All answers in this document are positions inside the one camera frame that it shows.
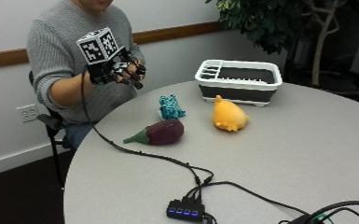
connector plug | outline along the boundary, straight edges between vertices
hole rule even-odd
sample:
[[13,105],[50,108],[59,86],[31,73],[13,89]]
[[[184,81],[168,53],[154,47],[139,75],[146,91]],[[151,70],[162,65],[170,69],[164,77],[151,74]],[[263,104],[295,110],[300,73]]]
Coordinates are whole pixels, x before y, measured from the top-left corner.
[[306,220],[309,219],[310,214],[305,214],[301,217],[296,218],[293,221],[289,222],[289,224],[325,224],[322,221],[320,220],[313,220],[309,223],[306,223]]

stuffed animal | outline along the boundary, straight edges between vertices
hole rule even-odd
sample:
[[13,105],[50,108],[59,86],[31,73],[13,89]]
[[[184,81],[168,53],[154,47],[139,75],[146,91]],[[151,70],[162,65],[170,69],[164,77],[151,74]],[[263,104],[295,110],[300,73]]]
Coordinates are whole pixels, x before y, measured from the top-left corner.
[[237,132],[245,127],[249,119],[251,117],[244,113],[243,109],[217,95],[213,117],[215,125],[223,130]]
[[164,145],[180,140],[184,127],[179,119],[167,119],[147,126],[138,134],[124,139],[126,143],[139,142],[150,145]]
[[171,94],[170,96],[162,96],[160,104],[163,119],[179,119],[186,116],[187,112],[180,109],[178,96],[175,94]]

white table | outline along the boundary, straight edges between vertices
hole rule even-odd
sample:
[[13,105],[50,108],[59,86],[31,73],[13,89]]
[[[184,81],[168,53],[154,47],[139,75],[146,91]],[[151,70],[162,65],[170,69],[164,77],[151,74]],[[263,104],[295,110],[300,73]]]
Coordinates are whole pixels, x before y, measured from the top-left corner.
[[[159,99],[171,93],[187,111],[182,140],[166,146],[124,144],[128,136],[160,121]],[[120,146],[208,168],[215,181],[233,181],[309,213],[359,200],[359,103],[284,84],[265,107],[241,105],[252,120],[237,133],[215,127],[213,107],[202,99],[199,83],[186,82],[139,96],[103,119],[98,129]],[[187,223],[168,218],[166,209],[195,186],[186,168],[122,153],[93,131],[70,166],[67,224]],[[232,186],[204,189],[203,203],[220,224],[279,223],[301,216]],[[350,212],[333,218],[337,224],[359,223]]]

black chair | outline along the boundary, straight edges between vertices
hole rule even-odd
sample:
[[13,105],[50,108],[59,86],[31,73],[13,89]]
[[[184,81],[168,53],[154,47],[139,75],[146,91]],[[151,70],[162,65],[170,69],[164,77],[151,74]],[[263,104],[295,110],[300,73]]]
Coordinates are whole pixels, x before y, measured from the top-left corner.
[[[31,71],[29,73],[29,81],[30,81],[30,84],[33,85],[34,74],[33,74]],[[59,181],[59,184],[61,184],[62,188],[65,188],[66,187],[66,181],[65,181],[65,178],[63,178],[57,146],[63,146],[63,148],[71,149],[73,151],[75,151],[75,147],[70,144],[70,142],[67,140],[67,136],[65,136],[63,140],[57,140],[55,139],[57,134],[62,130],[65,130],[65,128],[66,128],[65,119],[63,119],[63,117],[61,116],[59,113],[57,113],[55,111],[53,111],[49,108],[47,108],[47,110],[49,110],[50,115],[41,114],[38,116],[38,119],[41,121],[43,121],[43,123],[46,124],[47,135],[49,135],[51,146],[53,146],[53,153],[54,153],[54,161],[55,161],[55,169],[57,169],[58,181]]]

gray sweater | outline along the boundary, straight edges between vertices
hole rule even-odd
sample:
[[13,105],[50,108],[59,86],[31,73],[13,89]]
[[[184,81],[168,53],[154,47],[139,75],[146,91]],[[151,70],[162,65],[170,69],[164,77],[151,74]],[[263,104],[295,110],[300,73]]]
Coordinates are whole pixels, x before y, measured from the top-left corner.
[[[61,78],[77,76],[86,68],[86,58],[78,39],[110,27],[119,46],[131,50],[132,57],[144,62],[143,53],[132,40],[132,27],[123,11],[109,7],[101,18],[85,13],[70,0],[62,0],[33,22],[29,33],[29,59],[35,75],[34,89],[41,104],[61,113],[69,123],[87,122],[83,102],[65,107],[54,102],[50,87]],[[93,121],[99,121],[114,109],[136,97],[132,86],[111,82],[98,86],[86,97]]]

